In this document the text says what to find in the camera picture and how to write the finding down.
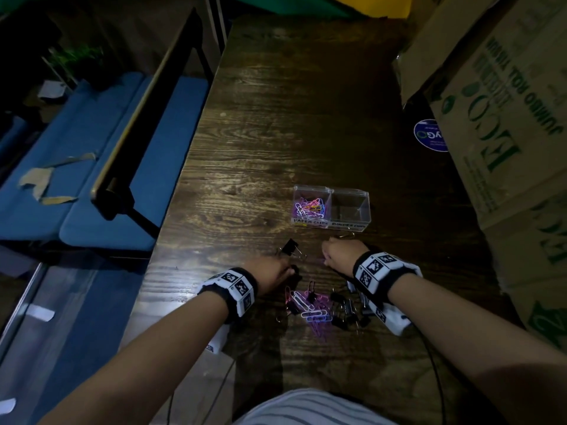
person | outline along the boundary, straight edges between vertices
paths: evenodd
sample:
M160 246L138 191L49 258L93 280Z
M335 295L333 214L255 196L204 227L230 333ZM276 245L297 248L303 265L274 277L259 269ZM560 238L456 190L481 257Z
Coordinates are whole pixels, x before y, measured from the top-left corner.
M420 277L419 268L358 240L322 243L325 264L378 310L409 319L512 425L567 423L567 357L512 323ZM120 351L40 421L148 423L225 322L294 274L289 260L259 257L203 283L200 293ZM368 408L301 389L238 419L252 424L391 424Z

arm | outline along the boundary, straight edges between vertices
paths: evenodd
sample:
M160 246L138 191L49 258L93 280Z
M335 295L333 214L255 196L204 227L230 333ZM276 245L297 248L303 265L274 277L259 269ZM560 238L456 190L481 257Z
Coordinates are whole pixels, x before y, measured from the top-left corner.
M262 295L293 270L275 257L248 261ZM185 378L229 315L215 292L203 292L149 327L40 421L48 424L148 423Z
M324 242L326 264L353 277L368 248ZM386 292L398 307L511 424L567 423L567 357L528 332L414 274Z

green fabric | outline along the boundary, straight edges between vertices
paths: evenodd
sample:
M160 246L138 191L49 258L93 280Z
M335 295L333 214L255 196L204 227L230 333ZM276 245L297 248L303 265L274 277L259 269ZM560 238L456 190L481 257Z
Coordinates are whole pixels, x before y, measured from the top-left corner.
M0 0L0 13L10 13L28 0Z
M353 17L353 9L334 0L238 0L278 14Z

person's left hand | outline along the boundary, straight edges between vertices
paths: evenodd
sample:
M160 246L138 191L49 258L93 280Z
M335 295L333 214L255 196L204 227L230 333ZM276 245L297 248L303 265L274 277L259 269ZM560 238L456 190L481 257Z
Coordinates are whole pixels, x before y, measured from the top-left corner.
M256 257L246 261L242 268L252 273L258 282L258 296L272 291L295 274L288 257Z

person's left arm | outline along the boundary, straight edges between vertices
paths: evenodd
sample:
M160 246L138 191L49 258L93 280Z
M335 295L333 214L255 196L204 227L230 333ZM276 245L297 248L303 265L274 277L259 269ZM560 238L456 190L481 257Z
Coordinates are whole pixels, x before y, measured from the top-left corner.
M252 259L241 270L258 296L294 273L287 259L276 257ZM235 310L236 303L214 290L202 291L140 334L40 424L148 423Z

